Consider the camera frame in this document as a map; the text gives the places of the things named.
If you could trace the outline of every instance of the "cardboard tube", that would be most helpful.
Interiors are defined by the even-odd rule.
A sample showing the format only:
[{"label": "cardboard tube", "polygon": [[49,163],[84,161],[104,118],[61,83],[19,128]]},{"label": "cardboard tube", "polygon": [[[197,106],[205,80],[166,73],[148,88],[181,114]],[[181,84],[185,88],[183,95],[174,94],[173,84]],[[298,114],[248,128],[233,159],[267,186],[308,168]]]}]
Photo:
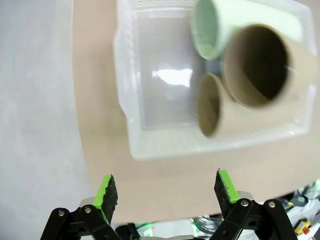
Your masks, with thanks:
[{"label": "cardboard tube", "polygon": [[191,21],[193,44],[201,57],[222,55],[234,32],[252,24],[266,24],[296,42],[303,41],[303,27],[288,12],[249,0],[198,0]]},{"label": "cardboard tube", "polygon": [[286,101],[314,83],[318,60],[303,45],[276,29],[255,24],[230,41],[222,63],[231,96],[247,107]]},{"label": "cardboard tube", "polygon": [[231,137],[292,123],[299,109],[298,96],[282,104],[247,108],[233,101],[218,76],[206,74],[200,82],[197,118],[208,138]]}]

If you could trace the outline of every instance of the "brown cardboard tube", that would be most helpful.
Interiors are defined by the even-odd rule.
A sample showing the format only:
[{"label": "brown cardboard tube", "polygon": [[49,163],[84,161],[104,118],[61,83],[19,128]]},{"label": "brown cardboard tube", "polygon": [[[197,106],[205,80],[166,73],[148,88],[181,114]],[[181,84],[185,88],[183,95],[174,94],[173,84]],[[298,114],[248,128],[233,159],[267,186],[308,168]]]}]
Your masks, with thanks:
[{"label": "brown cardboard tube", "polygon": [[297,95],[288,101],[261,108],[248,108],[235,102],[213,74],[201,79],[198,99],[198,125],[206,137],[232,137],[292,123],[301,108]]},{"label": "brown cardboard tube", "polygon": [[231,96],[256,108],[286,101],[312,84],[318,72],[317,58],[308,49],[264,24],[239,30],[227,46],[222,65]]}]

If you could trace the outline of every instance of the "table surface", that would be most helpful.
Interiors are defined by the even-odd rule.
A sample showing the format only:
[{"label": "table surface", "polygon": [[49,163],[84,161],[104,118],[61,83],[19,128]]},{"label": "table surface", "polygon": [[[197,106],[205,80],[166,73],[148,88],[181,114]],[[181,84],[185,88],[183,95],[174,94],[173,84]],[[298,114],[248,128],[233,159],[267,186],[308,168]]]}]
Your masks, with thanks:
[{"label": "table surface", "polygon": [[[304,0],[320,24],[320,2]],[[106,174],[118,190],[116,222],[160,221],[220,211],[213,186],[227,169],[238,190],[257,201],[320,177],[320,94],[309,134],[215,153],[136,161],[118,104],[113,61],[115,0],[77,0],[73,9],[73,83],[82,149],[93,191]],[[319,45],[319,31],[316,31]]]}]

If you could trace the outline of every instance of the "cable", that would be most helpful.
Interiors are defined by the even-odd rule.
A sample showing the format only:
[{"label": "cable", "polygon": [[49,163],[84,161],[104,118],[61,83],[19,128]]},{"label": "cable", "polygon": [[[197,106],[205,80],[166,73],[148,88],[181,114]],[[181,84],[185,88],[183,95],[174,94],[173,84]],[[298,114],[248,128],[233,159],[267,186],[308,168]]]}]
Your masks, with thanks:
[{"label": "cable", "polygon": [[307,198],[308,200],[316,200],[316,199],[320,200],[320,199],[319,199],[319,198],[320,198],[320,194],[319,194],[318,196],[316,196],[315,198],[309,198],[309,197],[307,197],[306,195],[308,194],[308,190],[309,190],[309,188],[307,189],[307,191],[304,191],[304,192],[305,192],[304,195],[302,195],[302,194],[299,192],[299,189],[297,190],[297,193],[300,195],[300,197]]},{"label": "cable", "polygon": [[198,217],[192,220],[199,231],[208,235],[214,234],[218,226],[222,223],[222,219],[219,217]]},{"label": "cable", "polygon": [[141,224],[140,226],[137,226],[135,229],[139,229],[139,228],[142,228],[142,227],[144,227],[144,226],[147,226],[147,225],[150,225],[150,224],[154,224],[154,223],[156,223],[156,221],[153,221],[153,222],[146,222],[146,223],[144,223],[144,224]]},{"label": "cable", "polygon": [[136,226],[134,223],[128,223],[128,229],[131,233],[130,239],[139,239],[140,238],[140,234],[138,233]]}]

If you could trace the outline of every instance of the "gray floor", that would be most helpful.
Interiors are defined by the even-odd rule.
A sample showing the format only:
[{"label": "gray floor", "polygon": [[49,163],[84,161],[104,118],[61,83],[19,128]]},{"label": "gray floor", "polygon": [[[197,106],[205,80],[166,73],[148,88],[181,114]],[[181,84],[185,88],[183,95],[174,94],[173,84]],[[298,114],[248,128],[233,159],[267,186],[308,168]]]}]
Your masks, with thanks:
[{"label": "gray floor", "polygon": [[72,0],[0,0],[0,239],[39,239],[91,197],[72,78]]}]

